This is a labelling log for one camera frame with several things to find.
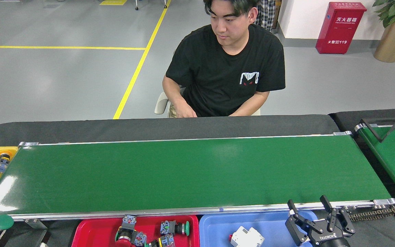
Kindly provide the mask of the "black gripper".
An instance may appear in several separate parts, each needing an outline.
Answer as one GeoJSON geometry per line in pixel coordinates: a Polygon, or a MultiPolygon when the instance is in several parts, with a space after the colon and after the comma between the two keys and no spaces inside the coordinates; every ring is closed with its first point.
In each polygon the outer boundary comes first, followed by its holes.
{"type": "MultiPolygon", "coordinates": [[[[326,218],[326,230],[324,232],[332,233],[339,228],[343,235],[353,235],[356,231],[350,220],[349,214],[345,209],[334,208],[325,195],[320,197],[320,202],[323,204],[325,211],[328,213],[326,218]]],[[[307,238],[312,236],[309,230],[313,230],[318,234],[323,233],[323,228],[319,223],[314,223],[309,219],[302,217],[295,207],[292,200],[287,202],[289,217],[285,222],[285,226],[290,233],[293,241],[297,246],[307,241],[307,238]]],[[[350,247],[348,241],[343,236],[338,236],[335,233],[331,235],[318,235],[312,240],[313,247],[350,247]]]]}

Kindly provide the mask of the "person's right hand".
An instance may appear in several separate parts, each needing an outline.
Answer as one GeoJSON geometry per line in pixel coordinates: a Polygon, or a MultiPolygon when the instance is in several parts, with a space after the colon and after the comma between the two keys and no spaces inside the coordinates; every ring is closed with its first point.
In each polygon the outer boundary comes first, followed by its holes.
{"type": "Polygon", "coordinates": [[[188,103],[177,103],[174,105],[177,118],[196,118],[196,112],[188,103]]]}

